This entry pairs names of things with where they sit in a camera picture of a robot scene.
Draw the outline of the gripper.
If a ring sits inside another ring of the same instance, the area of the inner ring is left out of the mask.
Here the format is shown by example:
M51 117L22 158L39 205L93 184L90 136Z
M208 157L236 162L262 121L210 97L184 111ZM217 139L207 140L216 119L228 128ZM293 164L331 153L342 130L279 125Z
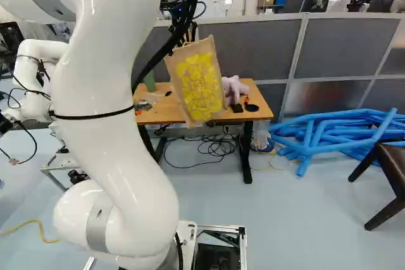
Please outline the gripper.
M196 41L197 23L194 21L194 14L187 16L171 13L171 26L169 27L171 37L168 40L169 45L177 45L185 38L186 42Z

